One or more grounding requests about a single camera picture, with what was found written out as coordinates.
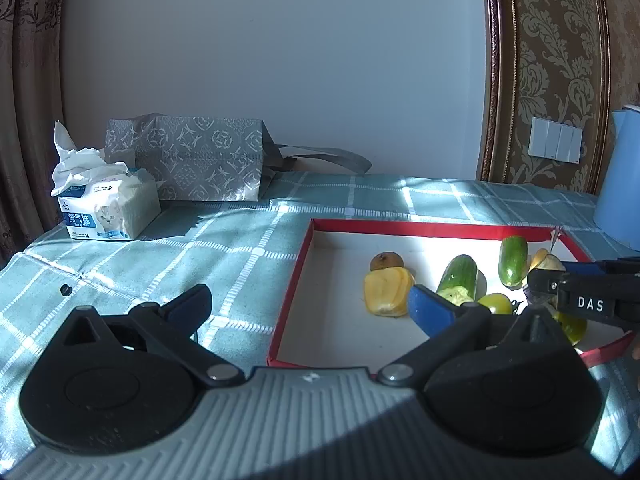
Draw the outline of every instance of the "cucumber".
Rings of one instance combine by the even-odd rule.
[[[460,254],[449,262],[436,293],[456,306],[476,298],[478,266],[468,254]]]
[[[527,241],[522,236],[509,236],[500,244],[498,277],[504,286],[519,286],[527,274]]]

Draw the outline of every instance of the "light switch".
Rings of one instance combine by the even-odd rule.
[[[548,121],[548,123],[549,127],[546,129],[545,158],[556,158],[562,124],[551,121]]]
[[[529,155],[578,163],[581,146],[581,128],[539,117],[532,118]]]
[[[574,128],[574,136],[571,139],[571,146],[569,147],[568,162],[577,164],[580,162],[580,153],[582,152],[582,130],[580,128]]]
[[[529,155],[545,156],[546,131],[549,121],[534,117],[531,120],[531,139],[529,141]]]
[[[569,148],[571,147],[574,130],[575,128],[567,126],[566,124],[563,124],[562,128],[560,128],[560,140],[558,140],[556,160],[569,160]]]

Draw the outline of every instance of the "tomato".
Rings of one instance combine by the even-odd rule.
[[[511,300],[500,292],[487,294],[480,298],[478,303],[487,307],[492,314],[513,314]]]
[[[572,345],[577,345],[587,332],[587,320],[581,317],[571,316],[564,312],[556,311],[554,319],[560,323],[562,331],[567,336]]]

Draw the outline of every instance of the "gray gripper base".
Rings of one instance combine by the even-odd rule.
[[[113,428],[105,439],[117,438]],[[613,478],[587,452],[498,458],[457,441],[413,390],[375,383],[364,368],[257,368],[211,390],[176,431],[111,456],[38,446],[9,480]]]

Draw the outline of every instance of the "curtain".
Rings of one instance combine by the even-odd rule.
[[[0,269],[59,222],[50,196],[62,120],[62,0],[0,0]]]

